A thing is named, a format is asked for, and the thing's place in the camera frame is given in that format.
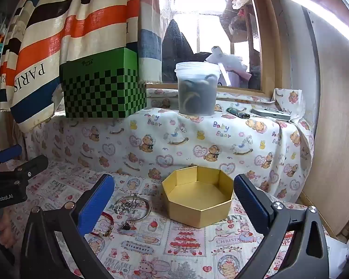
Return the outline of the person's left hand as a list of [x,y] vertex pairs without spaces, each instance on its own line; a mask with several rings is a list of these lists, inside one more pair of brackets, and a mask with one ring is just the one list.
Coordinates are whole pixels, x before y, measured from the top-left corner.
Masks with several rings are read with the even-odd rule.
[[7,209],[3,209],[0,218],[0,244],[9,249],[16,243],[16,239],[12,232],[10,215]]

